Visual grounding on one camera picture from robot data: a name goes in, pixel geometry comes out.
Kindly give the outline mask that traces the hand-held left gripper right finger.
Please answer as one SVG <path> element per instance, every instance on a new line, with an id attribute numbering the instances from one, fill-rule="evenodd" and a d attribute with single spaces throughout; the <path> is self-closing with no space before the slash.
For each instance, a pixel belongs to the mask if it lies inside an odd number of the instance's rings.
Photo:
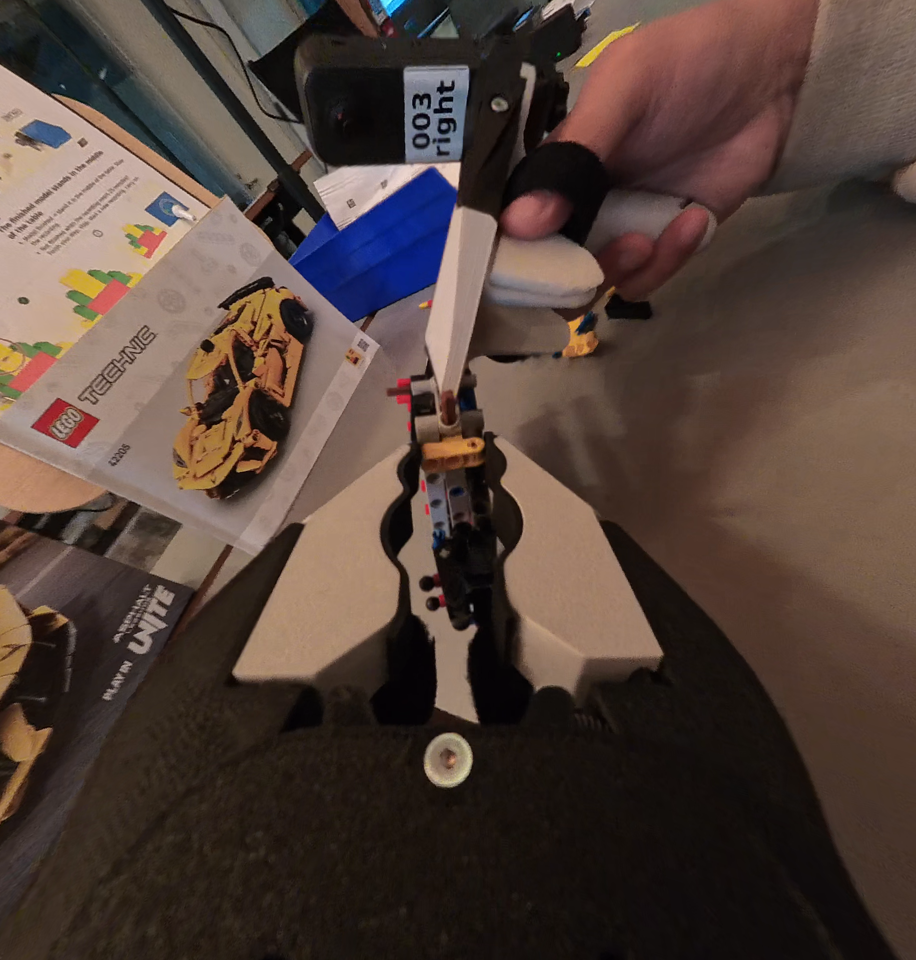
<path id="1" fill-rule="evenodd" d="M 596 511 L 504 438 L 502 489 L 522 518 L 506 553 L 512 663 L 537 690 L 588 695 L 660 666 L 662 651 Z"/>

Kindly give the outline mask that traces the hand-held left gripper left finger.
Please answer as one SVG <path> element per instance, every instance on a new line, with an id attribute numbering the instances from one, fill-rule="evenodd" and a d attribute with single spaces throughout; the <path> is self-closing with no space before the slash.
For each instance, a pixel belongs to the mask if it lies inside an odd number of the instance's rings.
<path id="1" fill-rule="evenodd" d="M 405 492 L 402 446 L 304 522 L 232 675 L 244 684 L 379 689 L 402 608 L 402 572 L 382 522 Z"/>

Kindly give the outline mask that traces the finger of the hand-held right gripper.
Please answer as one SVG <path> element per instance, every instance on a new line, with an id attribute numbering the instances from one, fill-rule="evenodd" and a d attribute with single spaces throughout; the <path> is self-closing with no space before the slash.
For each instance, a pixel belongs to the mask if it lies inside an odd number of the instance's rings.
<path id="1" fill-rule="evenodd" d="M 543 307 L 508 307 L 481 304 L 468 357 L 527 358 L 559 354 L 570 340 L 568 321 Z"/>
<path id="2" fill-rule="evenodd" d="M 456 394 L 460 388 L 496 240 L 497 222 L 492 216 L 455 207 L 425 331 L 439 397 Z"/>

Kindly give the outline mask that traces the black grey toy brick chassis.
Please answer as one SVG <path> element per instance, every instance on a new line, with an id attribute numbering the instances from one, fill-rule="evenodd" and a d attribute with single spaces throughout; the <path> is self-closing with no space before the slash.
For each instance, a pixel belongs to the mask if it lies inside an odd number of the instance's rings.
<path id="1" fill-rule="evenodd" d="M 429 375 L 400 378 L 388 396 L 406 407 L 418 483 L 426 498 L 435 571 L 423 576 L 428 610 L 446 611 L 453 629 L 478 625 L 488 612 L 498 540 L 487 478 L 487 446 L 478 465 L 438 469 L 422 460 L 421 446 L 449 437 L 485 439 L 485 420 L 476 400 L 476 377 L 466 371 L 457 393 L 439 396 Z"/>

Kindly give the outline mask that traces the grey desk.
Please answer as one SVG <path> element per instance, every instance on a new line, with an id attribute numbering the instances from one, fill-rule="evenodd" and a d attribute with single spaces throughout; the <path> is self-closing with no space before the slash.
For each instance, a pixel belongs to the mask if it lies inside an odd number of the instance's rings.
<path id="1" fill-rule="evenodd" d="M 763 191 L 494 424 L 621 524 L 782 712 L 892 948 L 916 958 L 916 205 Z"/>

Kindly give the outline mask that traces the person's right hand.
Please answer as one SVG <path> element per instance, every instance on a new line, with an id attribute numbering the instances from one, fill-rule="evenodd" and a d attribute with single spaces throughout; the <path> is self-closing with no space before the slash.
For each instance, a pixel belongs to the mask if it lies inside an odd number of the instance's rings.
<path id="1" fill-rule="evenodd" d="M 648 24 L 599 56 L 548 142 L 590 150 L 632 190 L 690 198 L 651 240 L 598 255 L 605 281 L 643 302 L 754 195 L 798 187 L 776 171 L 810 59 L 818 2 L 722 1 Z"/>

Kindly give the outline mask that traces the small blue yellow toy piece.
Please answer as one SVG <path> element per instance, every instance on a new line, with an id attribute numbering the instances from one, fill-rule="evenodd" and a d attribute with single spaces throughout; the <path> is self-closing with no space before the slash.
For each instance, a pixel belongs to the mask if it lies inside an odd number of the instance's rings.
<path id="1" fill-rule="evenodd" d="M 567 359 L 582 358 L 595 353 L 599 340 L 596 334 L 598 317 L 589 310 L 581 317 L 567 321 L 569 340 L 560 356 Z"/>

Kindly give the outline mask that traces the white paper parts bags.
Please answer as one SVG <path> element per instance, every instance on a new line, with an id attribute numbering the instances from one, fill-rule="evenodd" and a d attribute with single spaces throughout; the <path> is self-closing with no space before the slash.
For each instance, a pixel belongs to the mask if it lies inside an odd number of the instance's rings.
<path id="1" fill-rule="evenodd" d="M 344 166 L 314 182 L 334 227 L 341 231 L 426 171 L 424 165 Z"/>

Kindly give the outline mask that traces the blue storage bin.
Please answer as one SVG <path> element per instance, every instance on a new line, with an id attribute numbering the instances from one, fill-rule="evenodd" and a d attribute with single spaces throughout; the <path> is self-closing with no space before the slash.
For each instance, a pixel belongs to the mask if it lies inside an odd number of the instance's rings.
<path id="1" fill-rule="evenodd" d="M 345 318 L 366 318 L 436 283 L 457 190 L 420 173 L 350 225 L 325 215 L 290 264 Z"/>

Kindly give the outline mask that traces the black tripod pole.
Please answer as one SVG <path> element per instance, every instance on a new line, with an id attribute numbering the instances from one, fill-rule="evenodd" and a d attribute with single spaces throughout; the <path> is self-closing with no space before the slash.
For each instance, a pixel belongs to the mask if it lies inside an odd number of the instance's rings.
<path id="1" fill-rule="evenodd" d="M 175 11 L 164 1 L 144 1 L 143 5 L 194 67 L 264 160 L 272 166 L 279 186 L 283 188 L 290 200 L 300 209 L 307 211 L 315 222 L 320 221 L 325 210 L 312 188 L 294 169 L 293 162 L 288 162 L 277 150 L 272 139 L 268 137 L 249 108 L 239 99 L 220 71 L 211 64 L 194 38 L 180 23 Z"/>

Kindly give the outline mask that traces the yellow paper sheet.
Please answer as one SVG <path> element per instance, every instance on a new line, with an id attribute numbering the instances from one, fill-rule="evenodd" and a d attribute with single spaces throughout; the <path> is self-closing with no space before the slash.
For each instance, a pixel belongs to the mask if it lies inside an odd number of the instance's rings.
<path id="1" fill-rule="evenodd" d="M 637 21 L 629 26 L 620 28 L 618 30 L 612 30 L 606 36 L 604 36 L 598 43 L 596 43 L 592 48 L 586 51 L 580 56 L 580 58 L 575 62 L 575 69 L 586 69 L 593 65 L 596 59 L 604 53 L 604 51 L 613 43 L 618 42 L 620 39 L 628 36 L 633 33 L 641 25 L 640 21 Z"/>

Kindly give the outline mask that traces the yellow car instruction booklet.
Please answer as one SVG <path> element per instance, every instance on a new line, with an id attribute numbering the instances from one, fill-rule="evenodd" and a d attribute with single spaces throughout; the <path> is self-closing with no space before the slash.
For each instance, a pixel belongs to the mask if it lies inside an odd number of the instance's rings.
<path id="1" fill-rule="evenodd" d="M 379 344 L 229 200 L 0 418 L 0 443 L 256 554 Z"/>

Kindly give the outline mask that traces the yellow car toy set box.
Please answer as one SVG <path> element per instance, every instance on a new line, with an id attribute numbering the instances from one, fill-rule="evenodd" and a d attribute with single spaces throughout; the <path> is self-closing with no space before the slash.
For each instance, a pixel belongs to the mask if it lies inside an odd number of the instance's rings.
<path id="1" fill-rule="evenodd" d="M 193 591 L 0 521 L 0 914 Z"/>

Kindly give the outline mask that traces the Lego brick instruction poster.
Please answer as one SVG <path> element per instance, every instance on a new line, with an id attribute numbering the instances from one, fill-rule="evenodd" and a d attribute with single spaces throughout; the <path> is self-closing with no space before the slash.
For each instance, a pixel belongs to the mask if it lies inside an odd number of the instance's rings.
<path id="1" fill-rule="evenodd" d="M 104 114 L 0 65 L 0 417 L 219 201 Z M 98 495 L 0 444 L 6 511 Z"/>

